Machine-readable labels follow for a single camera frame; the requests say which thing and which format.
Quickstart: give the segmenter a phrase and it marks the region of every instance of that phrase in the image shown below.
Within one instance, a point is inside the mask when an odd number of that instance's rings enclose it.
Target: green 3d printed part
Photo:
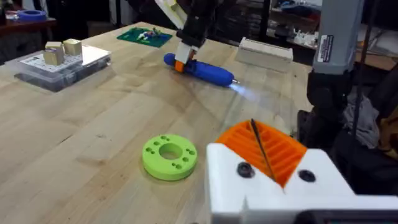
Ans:
[[[175,134],[163,134],[147,141],[142,149],[145,170],[160,180],[188,177],[197,163],[197,150],[188,140]]]

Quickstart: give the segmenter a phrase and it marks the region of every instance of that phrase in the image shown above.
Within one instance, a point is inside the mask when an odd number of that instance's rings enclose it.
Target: hole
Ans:
[[[159,154],[165,159],[178,159],[182,155],[182,149],[174,143],[167,143],[160,147]]]

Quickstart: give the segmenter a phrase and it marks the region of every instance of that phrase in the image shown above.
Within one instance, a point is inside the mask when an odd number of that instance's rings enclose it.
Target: workbench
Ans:
[[[111,51],[112,64],[58,93],[0,67],[0,223],[205,223],[206,145],[251,118],[290,134],[297,111],[311,108],[308,66],[247,65],[236,47],[207,40],[196,58],[242,83],[222,88],[164,64],[176,37],[160,49],[116,39],[132,26],[84,40]],[[141,151],[171,133],[194,143],[198,163],[164,182],[145,172]]]

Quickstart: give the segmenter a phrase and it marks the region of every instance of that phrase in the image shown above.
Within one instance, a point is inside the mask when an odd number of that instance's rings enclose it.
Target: plastic container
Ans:
[[[47,65],[43,51],[40,51],[6,62],[5,65],[16,72],[16,78],[57,92],[103,69],[111,61],[110,52],[87,45],[82,46],[81,55],[64,57],[65,61],[61,65]]]

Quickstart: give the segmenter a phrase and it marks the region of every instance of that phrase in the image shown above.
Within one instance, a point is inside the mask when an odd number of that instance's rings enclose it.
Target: black cable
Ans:
[[[351,175],[352,175],[352,168],[353,168],[353,162],[356,157],[356,131],[358,129],[358,120],[359,120],[359,107],[362,102],[362,87],[363,87],[363,73],[365,70],[365,61],[366,61],[366,55],[367,51],[369,48],[369,41],[371,37],[371,32],[372,28],[374,25],[374,20],[376,18],[377,14],[377,9],[379,7],[380,0],[374,0],[372,2],[372,12],[371,12],[371,18],[369,20],[368,28],[366,30],[365,34],[365,41],[362,49],[362,54],[361,54],[361,63],[360,63],[360,68],[359,68],[359,73],[358,73],[358,86],[356,87],[356,101],[355,101],[355,109],[354,109],[354,121],[353,121],[353,130],[351,132],[352,134],[352,155],[351,155],[351,161],[349,162],[349,166],[347,168],[347,179],[351,180]]]

